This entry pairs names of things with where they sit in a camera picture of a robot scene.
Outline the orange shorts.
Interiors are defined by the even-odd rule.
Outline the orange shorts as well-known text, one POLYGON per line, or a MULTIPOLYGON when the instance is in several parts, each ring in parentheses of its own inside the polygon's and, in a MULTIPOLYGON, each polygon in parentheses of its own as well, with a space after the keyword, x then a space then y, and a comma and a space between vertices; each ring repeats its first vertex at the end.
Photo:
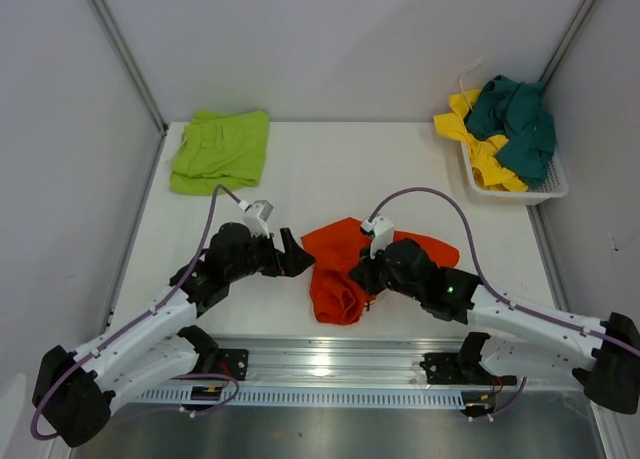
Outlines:
POLYGON ((370 244, 360 232, 360 221, 341 219, 302 236, 301 242, 315 258, 309 289, 315 319, 339 326, 358 322, 375 300, 348 276, 358 264, 361 249, 370 244))

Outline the lime green shorts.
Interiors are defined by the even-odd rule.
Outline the lime green shorts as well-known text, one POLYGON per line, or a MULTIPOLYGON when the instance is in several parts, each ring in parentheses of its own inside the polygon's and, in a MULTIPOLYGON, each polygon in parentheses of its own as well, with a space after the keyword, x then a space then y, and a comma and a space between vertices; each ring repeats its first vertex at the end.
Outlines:
POLYGON ((209 196, 219 184, 231 191, 258 186, 269 131, 270 118, 263 111, 195 112, 171 159, 169 189, 177 194, 209 196))

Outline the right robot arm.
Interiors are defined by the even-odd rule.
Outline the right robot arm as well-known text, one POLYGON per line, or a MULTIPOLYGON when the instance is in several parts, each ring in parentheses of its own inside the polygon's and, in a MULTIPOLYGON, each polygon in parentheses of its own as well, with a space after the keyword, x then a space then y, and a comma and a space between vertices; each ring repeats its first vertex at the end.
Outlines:
POLYGON ((602 320, 499 294, 476 274, 437 265, 411 239, 376 253, 362 249, 349 277, 369 295, 390 290, 416 300, 437 319, 524 340, 510 347, 500 338, 468 336, 472 348, 456 359, 458 374, 468 382, 489 374, 570 376, 592 402, 621 414, 638 411, 639 330, 623 314, 602 320))

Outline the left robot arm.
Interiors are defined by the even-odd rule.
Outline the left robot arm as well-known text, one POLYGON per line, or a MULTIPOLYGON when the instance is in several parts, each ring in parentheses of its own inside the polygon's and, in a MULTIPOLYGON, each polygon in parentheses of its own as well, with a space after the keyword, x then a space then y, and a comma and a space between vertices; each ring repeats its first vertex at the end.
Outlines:
POLYGON ((202 240, 194 258, 128 323, 112 327, 71 351, 62 346, 42 358, 32 396, 31 434, 81 446, 141 393, 165 381, 194 378, 231 382, 221 369, 217 342, 197 320, 225 299, 233 283, 254 274, 297 277, 315 262, 280 231, 283 246, 240 223, 226 223, 202 240))

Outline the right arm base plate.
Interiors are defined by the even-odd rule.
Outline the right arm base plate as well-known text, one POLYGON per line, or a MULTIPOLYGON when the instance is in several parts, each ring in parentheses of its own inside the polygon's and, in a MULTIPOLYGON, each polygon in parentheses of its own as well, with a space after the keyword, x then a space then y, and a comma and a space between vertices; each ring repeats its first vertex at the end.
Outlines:
POLYGON ((456 353, 451 352, 426 353, 419 367, 431 385, 515 386, 518 383, 516 376, 493 375, 477 361, 459 359, 456 353))

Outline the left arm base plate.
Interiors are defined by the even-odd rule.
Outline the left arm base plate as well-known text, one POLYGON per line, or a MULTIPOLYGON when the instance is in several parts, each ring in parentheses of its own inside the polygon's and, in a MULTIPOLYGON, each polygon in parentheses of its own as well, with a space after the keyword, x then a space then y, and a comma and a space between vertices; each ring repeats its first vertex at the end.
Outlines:
POLYGON ((238 381, 244 381, 249 366, 249 351, 247 349, 219 349, 216 356, 216 371, 231 376, 238 381))

